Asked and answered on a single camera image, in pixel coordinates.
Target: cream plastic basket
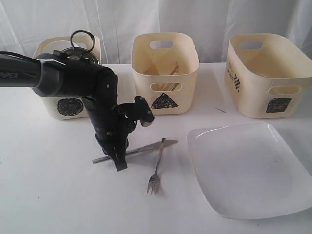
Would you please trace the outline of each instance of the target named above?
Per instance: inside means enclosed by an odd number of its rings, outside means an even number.
[[[159,48],[151,47],[154,41]],[[162,47],[165,41],[172,42],[172,47]],[[145,97],[155,115],[181,114],[190,108],[198,68],[198,54],[188,35],[153,33],[134,40],[132,69],[136,94]]]
[[[312,84],[312,61],[283,36],[236,35],[229,41],[225,82],[242,114],[288,117]]]
[[[101,61],[101,43],[100,39],[96,36],[95,38],[95,45],[93,50],[91,51],[99,61]],[[34,58],[37,57],[39,54],[42,53],[44,48],[52,42],[55,41],[70,41],[70,36],[67,37],[57,37],[57,38],[50,38],[42,42],[39,47],[37,48]],[[75,35],[73,37],[73,43],[82,43],[85,44],[86,49],[92,47],[92,39],[89,35]],[[70,118],[81,118],[87,117],[88,114],[82,104],[80,98],[76,97],[41,97],[47,112],[49,115],[55,119],[70,119]]]

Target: metal fork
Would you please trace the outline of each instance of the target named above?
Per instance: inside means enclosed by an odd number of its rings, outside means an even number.
[[[159,150],[159,159],[155,168],[155,172],[154,174],[152,174],[150,180],[148,181],[148,185],[147,185],[147,193],[149,192],[149,190],[151,190],[151,194],[154,192],[155,194],[157,194],[159,187],[160,187],[160,178],[158,175],[158,167],[162,158],[162,152],[164,149],[164,141],[165,138],[162,139],[161,141],[161,145],[160,145],[160,150]]]

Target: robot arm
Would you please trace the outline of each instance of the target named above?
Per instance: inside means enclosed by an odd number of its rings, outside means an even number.
[[[118,171],[127,168],[127,136],[137,121],[148,126],[154,116],[143,97],[134,103],[117,104],[118,76],[104,66],[83,58],[68,58],[54,51],[36,59],[0,52],[0,87],[31,87],[42,97],[82,97],[95,137]]]

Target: white curtain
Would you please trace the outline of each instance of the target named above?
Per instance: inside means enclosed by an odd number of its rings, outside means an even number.
[[[131,63],[134,38],[152,32],[188,34],[200,62],[225,61],[241,33],[286,36],[312,58],[312,0],[0,0],[0,50],[32,56],[77,29],[101,38],[102,63]]]

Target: white table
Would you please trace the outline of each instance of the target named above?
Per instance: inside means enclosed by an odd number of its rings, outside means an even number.
[[[109,66],[119,75],[119,101],[132,101],[131,66]],[[157,152],[128,159],[128,169],[121,172],[112,162],[93,165],[103,153],[89,119],[54,120],[30,89],[0,88],[0,233],[310,234],[312,209],[230,220],[205,200],[190,164],[187,133],[255,121],[236,110],[223,83],[224,69],[224,63],[201,64],[188,112],[156,116],[151,126],[138,126],[129,135],[129,149],[163,137],[179,140],[164,151],[158,196],[146,194]],[[310,89],[292,117],[266,121],[312,175],[311,101]]]

